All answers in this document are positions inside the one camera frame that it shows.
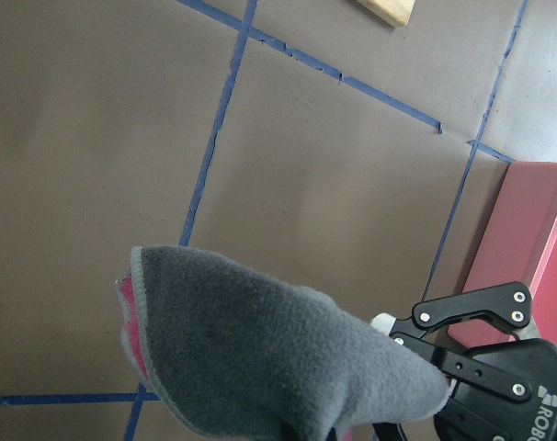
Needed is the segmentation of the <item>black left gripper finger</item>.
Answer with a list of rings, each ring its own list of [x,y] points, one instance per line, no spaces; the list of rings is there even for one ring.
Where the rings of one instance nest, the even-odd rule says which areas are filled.
[[[413,306],[401,320],[382,312],[370,326],[409,349],[430,346],[425,337],[460,322],[480,320],[518,340],[532,337],[532,296],[521,282],[510,282],[466,293],[425,300]]]

